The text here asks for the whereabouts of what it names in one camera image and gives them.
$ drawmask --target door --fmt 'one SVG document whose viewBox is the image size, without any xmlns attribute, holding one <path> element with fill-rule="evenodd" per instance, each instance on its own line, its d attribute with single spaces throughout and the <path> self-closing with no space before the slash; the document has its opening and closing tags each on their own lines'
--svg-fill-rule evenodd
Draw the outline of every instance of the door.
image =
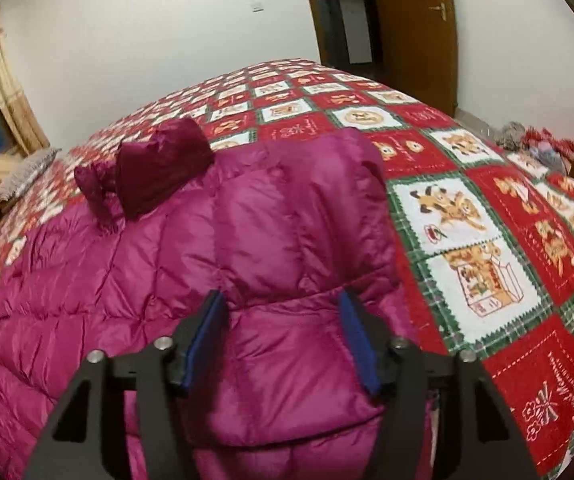
<svg viewBox="0 0 574 480">
<path fill-rule="evenodd" d="M 458 43 L 454 0 L 376 0 L 388 86 L 454 116 Z"/>
</svg>

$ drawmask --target bed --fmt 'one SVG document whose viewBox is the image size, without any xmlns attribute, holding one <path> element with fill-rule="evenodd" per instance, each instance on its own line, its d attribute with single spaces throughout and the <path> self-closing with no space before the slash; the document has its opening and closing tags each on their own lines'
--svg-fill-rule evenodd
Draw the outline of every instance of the bed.
<svg viewBox="0 0 574 480">
<path fill-rule="evenodd" d="M 211 147 L 308 140 L 353 127 L 385 165 L 397 267 L 420 345 L 473 349 L 510 406 L 538 473 L 574 455 L 574 180 L 488 146 L 401 92 L 304 59 L 259 63 L 174 92 L 78 146 L 0 223 L 0 277 L 27 234 L 84 201 L 74 168 L 144 142 L 180 116 Z"/>
</svg>

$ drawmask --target pink cloth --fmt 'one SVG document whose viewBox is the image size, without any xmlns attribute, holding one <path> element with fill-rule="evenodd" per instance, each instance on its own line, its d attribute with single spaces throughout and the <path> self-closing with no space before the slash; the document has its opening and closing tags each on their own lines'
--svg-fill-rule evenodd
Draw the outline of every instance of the pink cloth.
<svg viewBox="0 0 574 480">
<path fill-rule="evenodd" d="M 183 401 L 202 478 L 360 478 L 382 406 L 358 383 L 340 290 L 415 337 L 378 150 L 352 128 L 215 156 L 188 121 L 154 139 L 78 171 L 88 203 L 31 232 L 0 277 L 0 471 L 21 478 L 89 351 L 138 351 L 218 288 L 224 352 Z M 126 423 L 144 480 L 133 396 Z"/>
</svg>

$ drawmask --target red patterned bedspread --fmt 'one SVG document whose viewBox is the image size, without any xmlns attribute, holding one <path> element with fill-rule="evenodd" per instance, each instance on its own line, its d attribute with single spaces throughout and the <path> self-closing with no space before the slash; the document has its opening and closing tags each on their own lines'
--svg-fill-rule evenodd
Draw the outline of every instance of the red patterned bedspread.
<svg viewBox="0 0 574 480">
<path fill-rule="evenodd" d="M 83 198 L 73 169 L 193 117 L 214 149 L 353 126 L 381 150 L 398 267 L 424 349 L 471 348 L 538 471 L 574 454 L 574 180 L 503 155 L 449 117 L 303 59 L 260 63 L 147 105 L 56 161 L 0 224 L 0 272 L 26 233 Z"/>
</svg>

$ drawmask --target metal screw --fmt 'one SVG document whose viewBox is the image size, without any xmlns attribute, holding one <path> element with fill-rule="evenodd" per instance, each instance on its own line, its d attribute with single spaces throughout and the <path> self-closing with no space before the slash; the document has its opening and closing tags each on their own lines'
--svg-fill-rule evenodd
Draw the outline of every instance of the metal screw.
<svg viewBox="0 0 574 480">
<path fill-rule="evenodd" d="M 97 364 L 104 359 L 104 352 L 102 350 L 92 350 L 87 354 L 87 361 Z"/>
<path fill-rule="evenodd" d="M 163 335 L 154 341 L 154 346 L 158 348 L 158 350 L 167 350 L 174 345 L 174 340 L 171 339 L 169 336 Z"/>
<path fill-rule="evenodd" d="M 474 350 L 461 350 L 458 355 L 464 363 L 473 363 L 477 359 L 476 352 Z"/>
<path fill-rule="evenodd" d="M 389 344 L 391 345 L 392 348 L 402 350 L 409 346 L 409 341 L 404 337 L 397 335 L 391 338 L 391 342 Z"/>
</svg>

